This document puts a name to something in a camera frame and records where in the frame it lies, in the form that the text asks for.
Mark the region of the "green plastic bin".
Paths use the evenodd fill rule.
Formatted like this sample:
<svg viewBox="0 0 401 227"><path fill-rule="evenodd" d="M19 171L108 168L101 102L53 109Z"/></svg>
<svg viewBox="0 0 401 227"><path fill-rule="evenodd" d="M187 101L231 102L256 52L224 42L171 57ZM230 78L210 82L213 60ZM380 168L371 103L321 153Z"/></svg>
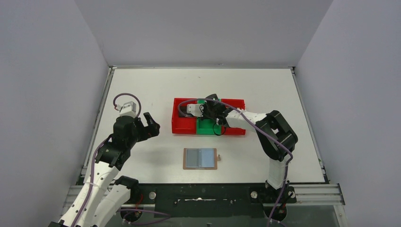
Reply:
<svg viewBox="0 0 401 227"><path fill-rule="evenodd" d="M197 135L221 135L221 126L216 124L215 120L208 118L208 112L204 111L204 104L206 101L198 100L200 104L199 110L202 117L197 117L196 120L196 134Z"/></svg>

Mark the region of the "red bin with gold cards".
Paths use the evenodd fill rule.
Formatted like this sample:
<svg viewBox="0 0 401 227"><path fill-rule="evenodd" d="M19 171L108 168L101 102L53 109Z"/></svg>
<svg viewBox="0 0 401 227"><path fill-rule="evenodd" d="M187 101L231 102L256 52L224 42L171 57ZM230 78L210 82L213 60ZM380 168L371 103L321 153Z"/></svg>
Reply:
<svg viewBox="0 0 401 227"><path fill-rule="evenodd" d="M245 109L245 101L243 99L221 99L223 103L229 104L237 109L244 110ZM246 130L243 128L239 128L237 126L237 122L234 124L230 124L229 127L221 126L220 130L223 136L244 136L246 134Z"/></svg>

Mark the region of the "red bin with black card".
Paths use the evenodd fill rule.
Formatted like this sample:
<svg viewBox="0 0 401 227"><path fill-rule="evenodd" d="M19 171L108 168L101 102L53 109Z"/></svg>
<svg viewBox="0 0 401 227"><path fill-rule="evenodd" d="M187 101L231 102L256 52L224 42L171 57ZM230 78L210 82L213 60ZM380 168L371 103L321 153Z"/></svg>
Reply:
<svg viewBox="0 0 401 227"><path fill-rule="evenodd" d="M189 100L189 98L174 98L171 118L171 128L173 134L194 135L196 134L196 118L181 117L178 111L178 105Z"/></svg>

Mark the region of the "tan leather card holder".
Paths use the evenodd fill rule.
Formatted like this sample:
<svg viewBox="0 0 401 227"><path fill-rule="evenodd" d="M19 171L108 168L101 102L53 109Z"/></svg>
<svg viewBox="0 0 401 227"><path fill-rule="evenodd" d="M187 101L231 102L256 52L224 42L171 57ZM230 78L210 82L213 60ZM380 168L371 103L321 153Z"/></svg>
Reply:
<svg viewBox="0 0 401 227"><path fill-rule="evenodd" d="M219 154L216 148L184 148L184 170L217 170Z"/></svg>

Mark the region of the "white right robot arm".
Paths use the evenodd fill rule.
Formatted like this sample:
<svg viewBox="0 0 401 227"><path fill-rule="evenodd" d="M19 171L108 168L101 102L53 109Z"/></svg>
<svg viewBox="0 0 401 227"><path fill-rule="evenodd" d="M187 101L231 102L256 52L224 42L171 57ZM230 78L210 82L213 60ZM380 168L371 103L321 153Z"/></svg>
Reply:
<svg viewBox="0 0 401 227"><path fill-rule="evenodd" d="M267 184L274 189L281 188L288 177L288 165L298 142L296 133L283 115L277 110L253 113L236 108L218 101L216 94L206 97L203 102L190 105L186 110L195 117L212 120L225 128L255 132L269 158Z"/></svg>

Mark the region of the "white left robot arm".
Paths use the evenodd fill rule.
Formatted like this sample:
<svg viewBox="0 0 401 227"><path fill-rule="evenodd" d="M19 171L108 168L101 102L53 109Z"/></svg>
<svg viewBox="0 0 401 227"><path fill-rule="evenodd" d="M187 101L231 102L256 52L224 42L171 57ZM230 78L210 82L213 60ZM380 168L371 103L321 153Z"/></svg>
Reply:
<svg viewBox="0 0 401 227"><path fill-rule="evenodd" d="M121 171L131 155L131 149L138 142L156 137L160 125L145 112L147 125L139 117L119 116L113 125L113 132L96 148L85 181L78 196L58 222L50 222L51 227L103 227L120 206L131 197L138 181L121 176L116 180L116 188L104 196L113 179Z"/></svg>

